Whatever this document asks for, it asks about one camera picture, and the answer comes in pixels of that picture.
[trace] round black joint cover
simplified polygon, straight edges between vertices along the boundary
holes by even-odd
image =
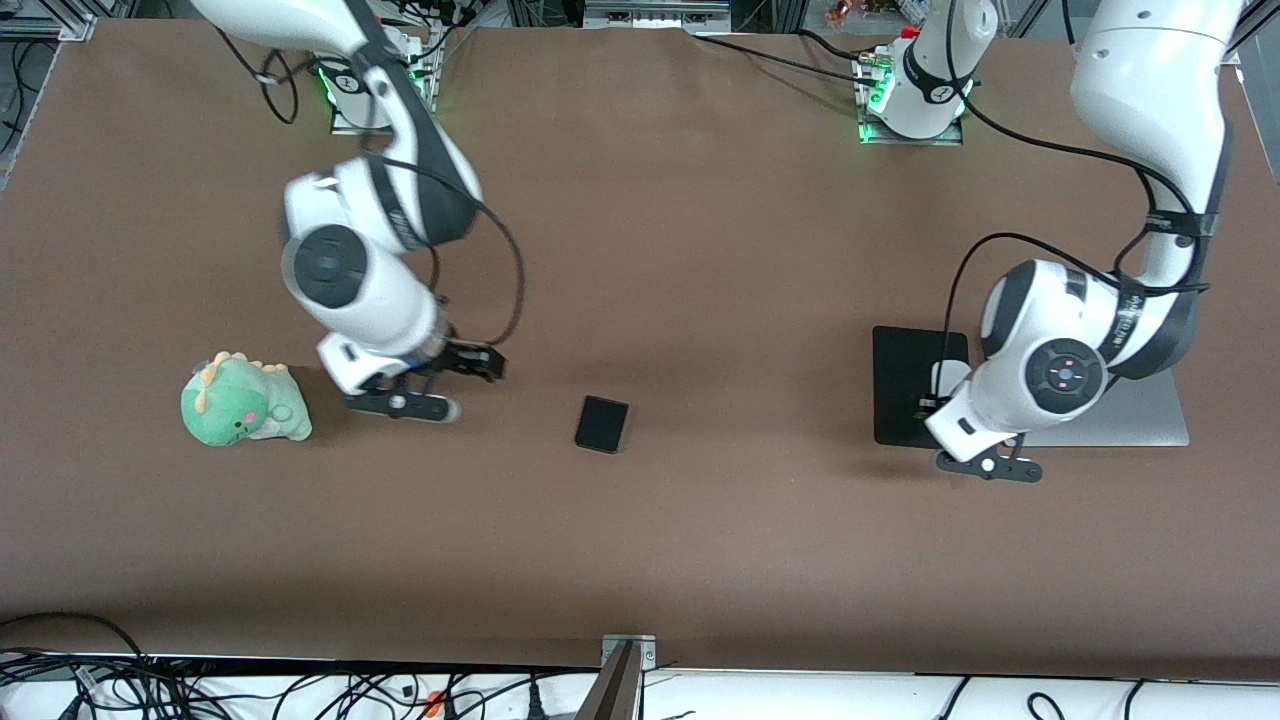
[[[307,233],[293,254],[293,279],[314,302],[335,309],[351,305],[365,281],[369,255],[351,228],[324,225]]]
[[[1051,340],[1027,360],[1027,389],[1036,405],[1055,415],[1084,407],[1102,389],[1106,366],[1096,350],[1078,340]]]

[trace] green dinosaur plush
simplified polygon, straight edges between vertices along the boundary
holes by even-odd
[[[244,438],[306,439],[311,418],[284,365],[219,352],[182,388],[182,421],[200,442],[227,446]]]

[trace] robotic arm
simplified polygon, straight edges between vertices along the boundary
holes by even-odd
[[[332,331],[317,346],[348,406],[447,423],[430,395],[444,370],[502,377],[493,347],[453,337],[443,307],[401,261],[466,234],[481,199],[462,151],[436,124],[365,0],[193,0],[224,31],[269,47],[348,58],[390,120],[393,142],[291,182],[280,236],[285,284]],[[425,384],[411,389],[410,375]]]
[[[1078,418],[1110,377],[1146,378],[1187,354],[1199,302],[1192,283],[1217,228],[1230,159],[1217,73],[1242,5],[1102,3],[1071,82],[1076,114],[1172,187],[1151,183],[1155,209],[1138,277],[1096,278],[1030,260],[996,284],[982,315],[987,361],[925,420],[956,460]]]

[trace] brown tabletop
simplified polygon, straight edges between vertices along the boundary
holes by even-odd
[[[483,29],[449,63],[440,122],[530,288],[508,378],[445,378],[435,427],[346,413],[280,281],[283,184],[355,152],[317,91],[278,124],[196,22],[63,49],[0,201],[5,614],[101,612],[152,652],[591,662],[645,632],[690,666],[1280,678],[1280,193],[1233,73],[1192,446],[1036,450],[1023,486],[872,441],[872,327],[937,327],[988,232],[1108,263],[1133,173],[974,122],[863,146],[846,85],[678,31]],[[982,73],[993,117],[1096,145],[1064,46]],[[442,255],[460,328],[495,332],[500,236]],[[960,329],[1025,256],[984,251]],[[296,366],[314,438],[192,439],[179,388],[219,350]],[[588,393],[632,405],[621,455],[575,447]],[[61,633],[29,639],[111,647]]]

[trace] table surface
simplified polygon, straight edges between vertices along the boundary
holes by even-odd
[[[440,122],[530,290],[508,378],[444,379],[435,427],[344,411],[280,282],[280,188],[355,150],[319,94],[278,124],[197,22],[64,49],[0,202],[0,610],[152,652],[589,664],[644,632],[689,666],[1280,678],[1280,202],[1231,73],[1192,446],[1037,450],[1023,486],[872,441],[872,327],[937,327],[988,232],[1108,261],[1132,172],[973,122],[863,146],[847,86],[680,31],[481,29],[449,63]],[[993,117],[1096,145],[1064,47],[997,42],[983,78]],[[460,328],[500,327],[500,236],[442,255]],[[1025,256],[974,264],[960,329]],[[179,388],[219,350],[294,366],[312,439],[193,441]],[[573,446],[588,393],[631,404],[621,455]]]

